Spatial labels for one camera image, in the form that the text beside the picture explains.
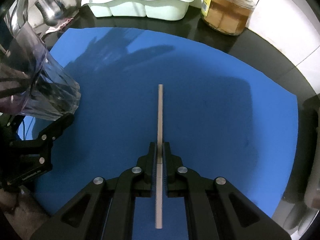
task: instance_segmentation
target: black countertop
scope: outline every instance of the black countertop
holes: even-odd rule
[[[68,28],[91,27],[138,28],[198,41],[249,64],[295,94],[299,109],[297,150],[283,199],[290,203],[303,200],[315,155],[320,100],[300,71],[280,51],[248,29],[237,37],[210,29],[201,20],[200,9],[194,7],[189,7],[179,21],[164,21],[147,17],[96,18],[89,7],[84,6],[67,27],[48,34],[44,41],[50,49]]]

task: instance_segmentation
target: blue surface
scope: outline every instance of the blue surface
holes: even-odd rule
[[[164,140],[172,153],[201,176],[224,176],[272,216],[295,155],[295,95],[230,55],[164,33],[69,29],[51,53],[82,97],[74,124],[54,143],[53,170],[36,183],[49,213],[91,179],[117,177],[147,153],[164,84]],[[47,124],[36,120],[27,139]],[[138,198],[133,239],[188,239],[183,199],[164,198],[164,229],[156,230],[154,199]]]

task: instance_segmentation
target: wooden stick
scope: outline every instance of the wooden stick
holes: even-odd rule
[[[158,87],[158,138],[156,170],[156,228],[162,228],[162,142],[163,142],[163,85]]]

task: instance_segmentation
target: wire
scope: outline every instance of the wire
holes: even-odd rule
[[[27,135],[28,135],[28,132],[29,132],[29,129],[30,129],[30,126],[31,126],[33,120],[34,120],[34,117],[31,119],[31,122],[30,122],[30,124],[29,124],[29,127],[28,127],[27,132],[26,132],[26,137],[27,137]]]
[[[23,125],[23,140],[25,141],[26,140],[26,127],[25,127],[25,124],[24,124],[24,120],[22,120],[22,125]]]

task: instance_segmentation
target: jar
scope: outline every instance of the jar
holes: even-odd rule
[[[239,35],[255,6],[253,0],[203,0],[201,17],[215,30]]]

